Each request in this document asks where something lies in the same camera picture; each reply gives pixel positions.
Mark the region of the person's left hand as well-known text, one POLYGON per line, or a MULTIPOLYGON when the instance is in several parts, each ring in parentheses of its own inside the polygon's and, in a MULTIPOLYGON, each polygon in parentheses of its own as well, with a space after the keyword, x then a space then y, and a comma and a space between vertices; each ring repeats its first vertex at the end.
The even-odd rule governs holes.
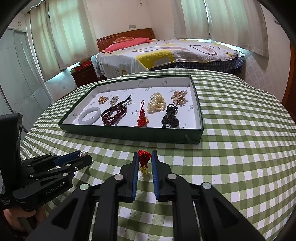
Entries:
POLYGON ((46 217, 46 211, 43 207, 40 207, 37 210, 30 211, 30 212, 24 211, 20 207, 15 207, 10 209, 5 209, 3 210, 3 212, 6 220, 13 227, 18 227, 21 225, 19 222, 20 217, 29 218, 29 217, 35 216, 37 223, 41 223, 46 217))

